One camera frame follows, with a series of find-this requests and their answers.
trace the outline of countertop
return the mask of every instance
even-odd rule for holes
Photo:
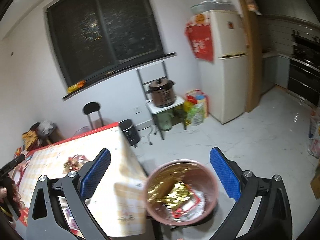
[[[289,54],[287,52],[282,52],[282,51],[270,51],[270,52],[265,52],[262,54],[262,58],[275,57],[275,56],[281,56],[281,57],[286,57],[289,59],[295,59],[292,57],[292,54]]]
[[[308,64],[307,62],[301,61],[299,59],[296,59],[294,57],[292,57],[292,54],[286,53],[286,52],[282,52],[282,51],[270,51],[270,52],[265,52],[262,54],[262,58],[268,58],[268,57],[275,57],[275,56],[281,56],[281,57],[285,57],[288,59],[292,59],[296,62],[299,62],[305,66],[308,66],[318,72],[320,72],[320,68],[316,65],[313,65],[312,63]]]

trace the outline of person's hand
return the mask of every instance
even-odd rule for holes
[[[20,201],[21,200],[21,195],[18,193],[19,192],[19,187],[15,184],[15,181],[12,180],[12,188],[13,188],[13,194],[14,196],[13,201],[18,203],[18,206],[20,209],[25,209],[26,206],[25,204]],[[7,197],[7,189],[5,187],[0,187],[0,202],[4,203],[4,198]]]

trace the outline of tablecloth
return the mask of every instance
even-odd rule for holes
[[[20,221],[27,225],[28,208],[38,178],[61,178],[68,157],[85,155],[93,160],[102,148],[111,152],[111,163],[88,208],[108,236],[131,236],[145,232],[143,185],[146,175],[118,123],[29,152],[13,173],[26,209]]]

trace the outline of window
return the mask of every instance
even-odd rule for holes
[[[68,86],[164,55],[149,0],[60,0],[47,17]]]

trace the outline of wall outlet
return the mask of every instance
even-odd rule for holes
[[[135,107],[135,108],[133,109],[133,112],[134,112],[134,114],[139,114],[139,113],[141,113],[140,107],[139,107],[139,106]]]

